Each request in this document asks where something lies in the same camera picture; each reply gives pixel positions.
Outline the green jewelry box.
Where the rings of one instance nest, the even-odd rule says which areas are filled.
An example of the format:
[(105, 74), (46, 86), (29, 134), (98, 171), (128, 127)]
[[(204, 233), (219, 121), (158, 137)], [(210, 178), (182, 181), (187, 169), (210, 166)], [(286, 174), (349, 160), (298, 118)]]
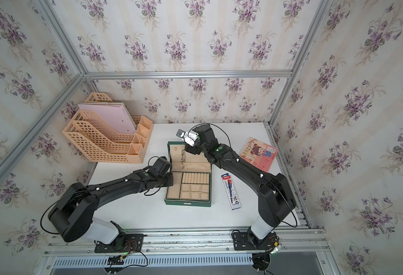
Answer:
[(184, 142), (168, 142), (174, 185), (167, 187), (167, 205), (210, 207), (212, 204), (212, 165), (203, 154), (185, 151)]

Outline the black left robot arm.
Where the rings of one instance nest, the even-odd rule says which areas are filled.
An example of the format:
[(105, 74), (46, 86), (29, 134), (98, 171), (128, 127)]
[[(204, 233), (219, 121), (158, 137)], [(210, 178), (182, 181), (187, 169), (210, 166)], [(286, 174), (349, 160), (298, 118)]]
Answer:
[(143, 193), (173, 184), (172, 164), (158, 157), (152, 166), (136, 170), (109, 182), (72, 184), (48, 213), (48, 220), (65, 242), (82, 237), (105, 245), (120, 246), (125, 232), (114, 221), (95, 218), (97, 209), (128, 195)]

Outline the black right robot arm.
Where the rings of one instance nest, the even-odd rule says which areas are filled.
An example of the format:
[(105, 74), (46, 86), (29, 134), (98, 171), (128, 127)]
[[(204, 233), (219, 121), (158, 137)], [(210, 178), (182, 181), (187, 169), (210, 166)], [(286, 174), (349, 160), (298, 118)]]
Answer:
[(186, 152), (203, 154), (210, 164), (236, 176), (256, 193), (259, 217), (250, 226), (248, 239), (261, 243), (297, 207), (288, 179), (281, 173), (273, 175), (258, 169), (230, 146), (219, 143), (212, 126), (198, 124), (187, 132), (178, 130), (176, 136), (184, 141)]

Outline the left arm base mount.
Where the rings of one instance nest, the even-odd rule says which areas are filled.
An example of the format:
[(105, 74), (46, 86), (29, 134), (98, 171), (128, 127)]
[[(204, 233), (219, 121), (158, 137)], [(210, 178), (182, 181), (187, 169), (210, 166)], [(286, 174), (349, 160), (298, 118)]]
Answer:
[(129, 234), (124, 231), (114, 221), (110, 222), (117, 230), (117, 235), (109, 244), (104, 244), (101, 241), (95, 241), (95, 253), (131, 253), (142, 249), (144, 235)]

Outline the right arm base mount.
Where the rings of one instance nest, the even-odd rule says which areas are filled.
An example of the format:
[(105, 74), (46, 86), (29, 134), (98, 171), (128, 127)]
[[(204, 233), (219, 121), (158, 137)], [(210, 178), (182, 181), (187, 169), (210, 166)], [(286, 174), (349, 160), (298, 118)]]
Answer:
[(258, 239), (250, 230), (246, 232), (233, 230), (231, 232), (231, 238), (235, 251), (272, 251), (279, 245), (279, 237), (275, 232), (270, 232), (265, 238)]

